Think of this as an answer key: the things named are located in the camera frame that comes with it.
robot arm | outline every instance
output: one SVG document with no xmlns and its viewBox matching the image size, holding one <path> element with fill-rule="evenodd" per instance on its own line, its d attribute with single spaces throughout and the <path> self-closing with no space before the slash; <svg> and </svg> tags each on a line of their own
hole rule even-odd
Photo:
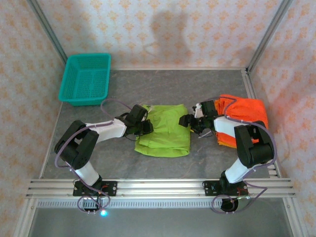
<svg viewBox="0 0 316 237">
<path fill-rule="evenodd" d="M 102 178 L 89 161 L 95 145 L 115 137 L 123 137 L 129 134 L 141 136 L 153 132 L 153 125 L 146 118 L 147 110 L 135 105 L 130 113 L 115 117 L 113 121 L 85 124 L 80 120 L 76 120 L 56 144 L 55 153 L 60 151 L 61 147 L 75 132 L 88 126 L 89 129 L 79 133 L 69 142 L 61 153 L 61 159 L 69 164 L 87 185 L 100 189 Z"/>
<path fill-rule="evenodd" d="M 223 171 L 220 178 L 222 193 L 229 193 L 242 182 L 243 177 L 254 167 L 267 163 L 274 157 L 273 145 L 268 134 L 255 124 L 264 126 L 261 121 L 252 124 L 244 124 L 231 121 L 223 115 L 218 115 L 214 101 L 205 101 L 193 107 L 195 115 L 185 115 L 180 118 L 179 124 L 187 127 L 195 133 L 202 133 L 209 128 L 216 132 L 225 133 L 235 137 L 237 144 L 238 159 L 234 164 Z"/>
</svg>

green cloth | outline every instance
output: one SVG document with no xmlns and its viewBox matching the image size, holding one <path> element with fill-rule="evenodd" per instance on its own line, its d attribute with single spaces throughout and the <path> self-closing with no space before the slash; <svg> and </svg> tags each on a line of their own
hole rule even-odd
<svg viewBox="0 0 316 237">
<path fill-rule="evenodd" d="M 182 157 L 190 153 L 190 128 L 179 125 L 188 114 L 184 105 L 146 106 L 154 131 L 136 141 L 135 151 L 153 157 Z"/>
</svg>

green plastic basket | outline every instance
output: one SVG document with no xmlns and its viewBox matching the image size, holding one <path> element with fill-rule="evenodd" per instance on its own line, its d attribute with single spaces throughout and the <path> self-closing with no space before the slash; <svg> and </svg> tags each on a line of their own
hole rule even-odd
<svg viewBox="0 0 316 237">
<path fill-rule="evenodd" d="M 73 106 L 100 105 L 108 95 L 111 55 L 78 54 L 68 58 L 59 100 Z"/>
</svg>

enclosure wall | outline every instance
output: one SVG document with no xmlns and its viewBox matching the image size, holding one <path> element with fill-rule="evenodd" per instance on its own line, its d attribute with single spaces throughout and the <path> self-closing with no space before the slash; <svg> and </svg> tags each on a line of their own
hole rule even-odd
<svg viewBox="0 0 316 237">
<path fill-rule="evenodd" d="M 251 75 L 267 105 L 282 172 L 316 235 L 316 2 L 296 0 Z"/>
<path fill-rule="evenodd" d="M 246 67 L 281 0 L 39 0 L 68 56 L 112 67 Z"/>
<path fill-rule="evenodd" d="M 0 15 L 0 235 L 10 237 L 39 177 L 63 64 L 25 0 L 2 0 Z"/>
</svg>

orange cloth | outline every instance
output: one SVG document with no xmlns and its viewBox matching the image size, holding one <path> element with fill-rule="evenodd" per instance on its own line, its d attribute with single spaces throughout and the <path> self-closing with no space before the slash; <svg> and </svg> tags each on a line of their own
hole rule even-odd
<svg viewBox="0 0 316 237">
<path fill-rule="evenodd" d="M 226 114 L 233 118 L 244 121 L 262 121 L 266 128 L 268 128 L 268 117 L 265 106 L 261 100 L 249 99 L 249 98 L 240 98 L 232 95 L 221 95 L 225 97 L 230 97 L 237 99 L 235 103 L 228 107 Z M 225 108 L 233 100 L 220 98 L 215 101 L 215 108 L 219 115 L 224 114 Z M 234 137 L 231 137 L 225 133 L 217 132 L 217 141 L 219 145 L 224 145 L 232 148 L 236 148 L 236 140 Z"/>
</svg>

